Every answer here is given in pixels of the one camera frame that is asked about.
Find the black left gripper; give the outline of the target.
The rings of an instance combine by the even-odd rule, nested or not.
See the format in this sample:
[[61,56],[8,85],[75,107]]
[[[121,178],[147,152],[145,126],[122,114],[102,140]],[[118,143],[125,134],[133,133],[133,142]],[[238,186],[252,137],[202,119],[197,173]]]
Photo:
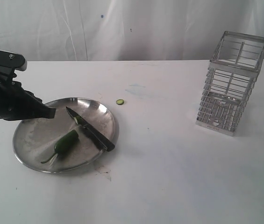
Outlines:
[[22,119],[53,119],[56,108],[42,104],[32,92],[24,90],[20,85],[9,87],[0,83],[0,119],[13,121]]

